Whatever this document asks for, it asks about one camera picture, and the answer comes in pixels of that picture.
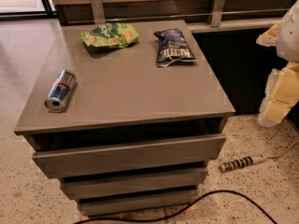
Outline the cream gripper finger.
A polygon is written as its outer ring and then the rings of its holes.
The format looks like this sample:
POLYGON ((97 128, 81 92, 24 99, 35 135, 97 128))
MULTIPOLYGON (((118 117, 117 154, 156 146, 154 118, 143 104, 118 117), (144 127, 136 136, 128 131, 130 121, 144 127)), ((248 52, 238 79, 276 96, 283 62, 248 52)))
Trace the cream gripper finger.
POLYGON ((288 63, 281 70, 273 69, 264 93, 257 121, 263 127, 274 127, 299 102, 299 63, 288 63))
POLYGON ((258 36, 256 43, 264 47, 275 47, 277 45, 279 26, 279 22, 272 25, 267 31, 258 36))

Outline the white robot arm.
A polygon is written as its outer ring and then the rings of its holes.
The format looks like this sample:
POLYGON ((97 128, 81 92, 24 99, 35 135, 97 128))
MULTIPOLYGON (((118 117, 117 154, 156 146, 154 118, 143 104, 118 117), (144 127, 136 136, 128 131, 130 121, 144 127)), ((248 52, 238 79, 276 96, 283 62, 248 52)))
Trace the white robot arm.
POLYGON ((281 70, 273 69, 268 76, 257 118, 261 126, 274 127, 299 102, 299 0, 280 22, 259 35, 256 43, 275 47, 277 56, 288 62, 281 70))

